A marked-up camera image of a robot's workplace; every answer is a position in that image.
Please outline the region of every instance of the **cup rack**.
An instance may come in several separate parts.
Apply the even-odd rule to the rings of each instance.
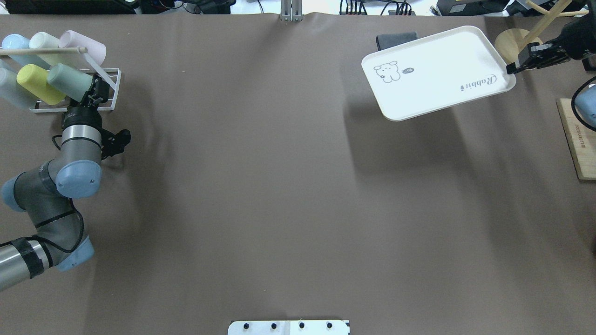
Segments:
[[[88,69],[79,69],[85,73],[97,73],[101,76],[105,82],[110,85],[110,93],[108,101],[104,104],[100,104],[97,108],[98,111],[111,111],[116,108],[116,101],[118,99],[118,93],[120,91],[120,82],[122,81],[122,71],[118,68],[103,69],[99,66],[95,60],[89,55],[87,48],[48,48],[48,49],[2,49],[0,48],[0,57],[8,57],[11,55],[47,55],[47,54],[74,54],[79,55],[79,58],[83,60],[87,65]],[[34,113],[50,113],[66,111],[66,107],[69,105],[68,97],[62,102],[56,105],[48,105],[45,102],[38,100],[37,103],[29,108]]]

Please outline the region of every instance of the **wooden pole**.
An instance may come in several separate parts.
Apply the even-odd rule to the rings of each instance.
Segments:
[[[48,48],[48,49],[0,49],[0,56],[47,55],[47,54],[86,54],[87,48]]]
[[[535,9],[537,12],[539,12],[542,15],[547,15],[548,11],[542,7],[540,7],[539,5],[536,5],[534,2],[527,0],[526,3],[528,4],[528,6],[532,7],[533,9]],[[568,17],[568,16],[577,16],[577,15],[585,15],[590,13],[589,11],[575,11],[575,12],[563,12],[561,14],[558,15],[558,17]]]
[[[540,35],[544,29],[548,27],[551,22],[557,18],[559,14],[563,12],[563,10],[571,3],[572,0],[559,0],[551,10],[548,11],[548,14],[544,15],[543,18],[538,21],[538,24],[530,32],[524,37],[524,39],[517,44],[517,52],[523,50],[526,45],[530,44],[535,38]]]

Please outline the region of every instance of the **table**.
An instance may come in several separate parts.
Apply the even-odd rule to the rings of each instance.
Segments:
[[[376,35],[471,24],[494,41],[536,19],[278,20],[2,18],[2,36],[103,41],[104,66],[125,74],[104,127],[133,141],[75,202],[95,256],[0,293],[0,333],[215,335],[298,318],[353,334],[593,333],[596,185],[577,179],[555,104],[589,77],[580,62],[390,122],[360,68]],[[0,180],[56,155],[59,115],[3,103],[0,124]],[[1,241],[35,232],[0,210]]]

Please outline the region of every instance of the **plastic tray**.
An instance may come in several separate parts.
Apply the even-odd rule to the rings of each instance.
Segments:
[[[362,69],[383,115],[402,121],[509,91],[516,77],[482,31],[463,26],[370,54]]]

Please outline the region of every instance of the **metal bracket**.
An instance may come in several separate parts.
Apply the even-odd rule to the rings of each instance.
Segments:
[[[302,0],[281,0],[282,21],[302,21]]]
[[[228,335],[350,335],[348,320],[233,321]]]

